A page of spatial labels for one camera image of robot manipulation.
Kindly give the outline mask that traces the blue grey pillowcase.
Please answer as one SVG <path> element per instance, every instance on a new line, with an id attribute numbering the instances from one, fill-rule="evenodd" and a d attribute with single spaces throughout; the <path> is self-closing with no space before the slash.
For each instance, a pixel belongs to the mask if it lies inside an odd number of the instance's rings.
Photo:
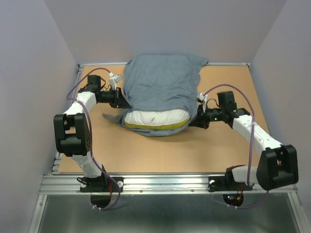
<path id="1" fill-rule="evenodd" d="M 197 87 L 200 71 L 207 58 L 194 55 L 140 55 L 124 68 L 123 95 L 131 104 L 119 115 L 103 114 L 111 123 L 143 136 L 169 136 L 185 130 L 197 114 Z M 189 113 L 189 123 L 176 130 L 142 130 L 125 126 L 127 113 L 182 109 Z"/>

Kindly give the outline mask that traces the white pillow yellow edge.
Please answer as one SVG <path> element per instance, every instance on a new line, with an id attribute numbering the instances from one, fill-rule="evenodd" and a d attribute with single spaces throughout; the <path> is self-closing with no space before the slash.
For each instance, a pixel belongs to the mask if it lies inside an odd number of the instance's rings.
<path id="1" fill-rule="evenodd" d="M 190 115 L 182 109 L 167 111 L 132 111 L 126 114 L 124 124 L 142 130 L 176 130 L 186 126 Z"/>

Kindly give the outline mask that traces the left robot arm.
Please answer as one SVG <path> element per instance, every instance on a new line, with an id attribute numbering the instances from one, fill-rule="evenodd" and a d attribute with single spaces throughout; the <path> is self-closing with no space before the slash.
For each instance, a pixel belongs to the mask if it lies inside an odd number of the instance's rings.
<path id="1" fill-rule="evenodd" d="M 123 179 L 109 177 L 92 152 L 89 111 L 98 103 L 108 103 L 112 108 L 130 107 L 117 86 L 121 75 L 109 75 L 108 90 L 104 90 L 100 76 L 88 75 L 86 85 L 71 98 L 70 108 L 53 118 L 57 151 L 72 159 L 83 171 L 83 177 L 77 178 L 80 192 L 120 192 L 123 186 Z"/>

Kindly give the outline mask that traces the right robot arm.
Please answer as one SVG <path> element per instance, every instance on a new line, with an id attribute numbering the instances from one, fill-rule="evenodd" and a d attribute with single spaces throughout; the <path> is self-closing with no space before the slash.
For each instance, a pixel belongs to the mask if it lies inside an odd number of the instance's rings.
<path id="1" fill-rule="evenodd" d="M 284 145 L 261 128 L 244 108 L 238 108 L 232 91 L 219 92 L 217 108 L 207 107 L 207 97 L 197 95 L 199 106 L 190 126 L 207 129 L 211 122 L 222 121 L 249 142 L 259 155 L 257 167 L 231 166 L 223 176 L 209 184 L 209 190 L 236 190 L 240 184 L 258 184 L 266 191 L 298 183 L 297 151 Z"/>

